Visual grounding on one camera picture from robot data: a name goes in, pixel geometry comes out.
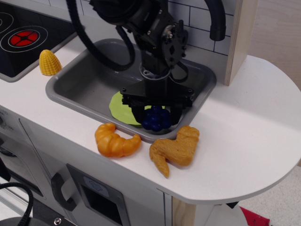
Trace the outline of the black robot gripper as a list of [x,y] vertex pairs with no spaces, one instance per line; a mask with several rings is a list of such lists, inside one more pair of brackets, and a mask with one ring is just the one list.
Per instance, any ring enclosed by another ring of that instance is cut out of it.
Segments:
[[169,106],[171,123],[178,124],[182,110],[192,106],[194,90],[172,79],[171,69],[154,74],[140,64],[139,73],[141,81],[121,88],[122,103],[131,108],[139,124],[144,121],[145,107],[153,105]]

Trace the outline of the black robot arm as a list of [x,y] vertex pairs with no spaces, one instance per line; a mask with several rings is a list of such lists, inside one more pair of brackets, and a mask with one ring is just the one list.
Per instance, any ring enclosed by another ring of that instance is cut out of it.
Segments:
[[146,119],[145,106],[168,106],[170,123],[176,125],[194,94],[172,76],[176,66],[188,71],[181,63],[188,39],[183,22],[176,24],[167,6],[157,0],[92,0],[90,4],[104,21],[130,31],[141,53],[143,79],[121,89],[122,103],[131,107],[139,123]]

